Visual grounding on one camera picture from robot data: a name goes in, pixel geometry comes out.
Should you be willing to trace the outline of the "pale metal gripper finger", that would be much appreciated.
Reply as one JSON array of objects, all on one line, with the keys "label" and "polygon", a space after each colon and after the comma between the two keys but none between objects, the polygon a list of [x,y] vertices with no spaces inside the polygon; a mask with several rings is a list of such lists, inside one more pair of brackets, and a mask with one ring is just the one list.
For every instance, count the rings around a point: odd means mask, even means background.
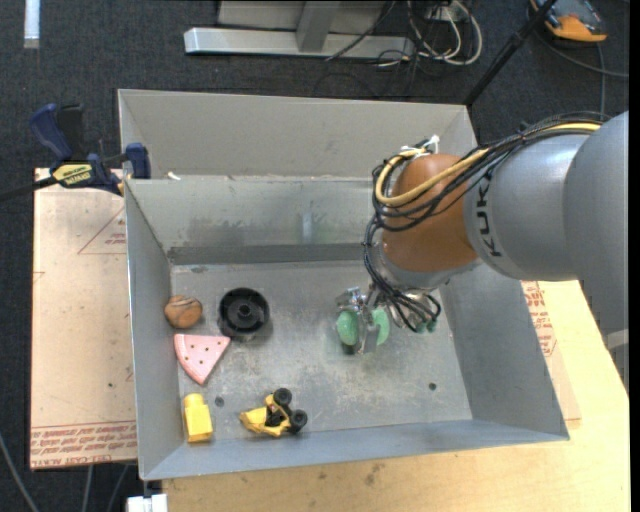
[{"label": "pale metal gripper finger", "polygon": [[380,326],[374,319],[362,319],[359,323],[359,353],[368,354],[376,351]]}]

